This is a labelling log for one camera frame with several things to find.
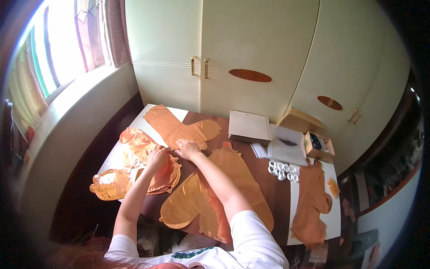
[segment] oval inlay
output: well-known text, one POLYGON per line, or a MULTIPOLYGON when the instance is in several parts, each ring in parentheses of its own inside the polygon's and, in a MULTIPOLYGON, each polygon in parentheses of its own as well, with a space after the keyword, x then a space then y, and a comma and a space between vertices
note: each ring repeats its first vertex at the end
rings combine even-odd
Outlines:
POLYGON ((325 104, 329 108, 336 109, 336 110, 342 110, 342 106, 338 102, 336 102, 335 100, 333 100, 327 96, 318 95, 317 98, 321 103, 325 104))
POLYGON ((258 82, 269 82, 272 81, 272 78, 263 73, 247 70, 247 69, 231 69, 229 71, 235 77, 243 78, 246 80, 258 81, 258 82))

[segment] hand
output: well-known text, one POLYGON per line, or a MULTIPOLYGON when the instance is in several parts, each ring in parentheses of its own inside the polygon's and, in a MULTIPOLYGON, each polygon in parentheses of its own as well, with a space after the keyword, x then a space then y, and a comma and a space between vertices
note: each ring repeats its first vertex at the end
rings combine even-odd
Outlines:
POLYGON ((193 161, 196 156, 202 154, 199 146, 190 140, 179 139, 176 144, 178 144, 179 149, 175 150, 175 152, 185 160, 193 161))
POLYGON ((150 151, 148 155, 148 162, 146 162, 146 169, 156 173, 158 170, 166 165, 169 159, 167 148, 158 146, 155 150, 150 151))

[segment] brown curtain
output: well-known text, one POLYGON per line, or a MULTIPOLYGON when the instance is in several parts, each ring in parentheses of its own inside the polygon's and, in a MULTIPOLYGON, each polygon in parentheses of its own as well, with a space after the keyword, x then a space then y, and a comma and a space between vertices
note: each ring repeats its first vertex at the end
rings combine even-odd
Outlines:
POLYGON ((106 63, 99 23, 99 0, 75 0, 76 34, 86 72, 106 63))
POLYGON ((47 109, 33 65, 29 38, 22 45, 9 76, 9 92, 13 102, 13 118, 22 133, 36 128, 40 115, 47 109))
POLYGON ((127 37, 125 0, 100 0, 106 15, 106 33, 112 63, 119 66, 131 60, 127 37))

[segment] yellow curtain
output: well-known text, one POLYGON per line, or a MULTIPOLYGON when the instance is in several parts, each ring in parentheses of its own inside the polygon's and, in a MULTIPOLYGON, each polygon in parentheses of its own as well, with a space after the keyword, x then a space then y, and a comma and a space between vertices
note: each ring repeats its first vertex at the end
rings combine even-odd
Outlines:
POLYGON ((28 39, 13 62, 9 75, 9 92, 13 102, 13 117, 25 133, 28 127, 36 128, 40 115, 48 108, 34 70, 28 39))

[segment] gold door handle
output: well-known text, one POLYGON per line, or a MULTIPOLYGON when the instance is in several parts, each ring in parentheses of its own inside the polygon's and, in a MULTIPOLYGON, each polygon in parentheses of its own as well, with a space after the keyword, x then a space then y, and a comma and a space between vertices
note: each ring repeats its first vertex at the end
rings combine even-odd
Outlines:
POLYGON ((195 76, 196 75, 194 73, 194 59, 195 58, 196 58, 195 56, 191 57, 191 76, 195 76))
POLYGON ((355 121, 353 121, 353 122, 352 122, 353 124, 356 124, 356 123, 358 122, 358 120, 360 119, 361 114, 363 114, 363 111, 361 111, 361 110, 359 110, 359 109, 355 109, 355 110, 354 110, 354 114, 352 114, 351 118, 350 118, 349 120, 347 120, 347 121, 348 121, 348 122, 351 122, 351 121, 352 121, 352 119, 353 119, 354 117, 356 117, 355 121))
POLYGON ((209 59, 205 59, 205 78, 208 78, 208 61, 209 59))

